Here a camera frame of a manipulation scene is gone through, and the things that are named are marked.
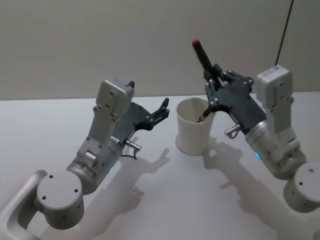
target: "paper cup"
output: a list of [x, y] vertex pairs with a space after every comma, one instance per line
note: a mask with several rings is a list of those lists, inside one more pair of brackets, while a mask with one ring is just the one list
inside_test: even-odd
[[176, 107], [178, 119], [178, 144], [188, 155], [200, 155], [208, 146], [210, 131], [216, 113], [210, 113], [203, 122], [197, 122], [208, 108], [208, 101], [189, 98]]

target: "white robot link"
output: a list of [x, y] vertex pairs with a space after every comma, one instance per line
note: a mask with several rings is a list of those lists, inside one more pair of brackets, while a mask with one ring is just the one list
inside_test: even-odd
[[293, 75], [276, 65], [256, 77], [256, 98], [265, 112], [251, 98], [254, 80], [237, 72], [222, 71], [212, 66], [198, 39], [192, 46], [204, 69], [208, 109], [223, 111], [235, 122], [225, 134], [233, 139], [241, 131], [255, 155], [262, 160], [274, 177], [287, 181], [283, 194], [287, 204], [301, 213], [320, 206], [320, 162], [306, 162], [300, 142], [291, 125], [291, 105], [294, 102]]
[[27, 231], [37, 211], [53, 228], [72, 228], [83, 217], [83, 195], [98, 188], [126, 145], [134, 149], [132, 158], [136, 159], [141, 147], [130, 138], [138, 130], [152, 130], [170, 111], [168, 98], [153, 113], [131, 102], [134, 85], [116, 79], [101, 83], [89, 134], [76, 157], [65, 171], [39, 170], [20, 185], [0, 208], [1, 240], [39, 240]]

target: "black cable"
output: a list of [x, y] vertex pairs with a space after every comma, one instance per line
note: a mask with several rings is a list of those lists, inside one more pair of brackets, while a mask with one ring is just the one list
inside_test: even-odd
[[284, 30], [283, 30], [283, 34], [282, 34], [282, 39], [281, 39], [280, 47], [279, 47], [279, 50], [278, 50], [278, 55], [276, 56], [276, 60], [275, 60], [275, 64], [274, 64], [275, 66], [278, 64], [278, 61], [279, 61], [279, 57], [280, 57], [282, 45], [283, 45], [283, 43], [284, 43], [284, 39], [285, 39], [287, 27], [288, 27], [288, 22], [289, 22], [289, 18], [290, 18], [290, 15], [291, 15], [291, 10], [292, 10], [292, 6], [293, 6], [293, 5], [294, 5], [294, 0], [291, 0], [289, 12], [288, 12], [288, 16], [286, 17], [286, 21], [285, 21], [285, 26], [284, 26]]

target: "white table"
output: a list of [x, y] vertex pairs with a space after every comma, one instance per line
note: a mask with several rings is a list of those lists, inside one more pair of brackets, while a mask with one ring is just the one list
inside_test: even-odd
[[[138, 161], [122, 158], [72, 229], [51, 228], [41, 213], [29, 230], [44, 240], [302, 240], [317, 239], [320, 210], [302, 214], [244, 140], [224, 136], [234, 125], [219, 112], [210, 148], [188, 156], [176, 147], [175, 109], [190, 96], [171, 96], [168, 119], [135, 134]], [[319, 161], [320, 92], [295, 93], [292, 124], [308, 161]], [[164, 97], [137, 97], [153, 112]], [[0, 197], [22, 177], [61, 171], [87, 136], [94, 99], [0, 102]]]

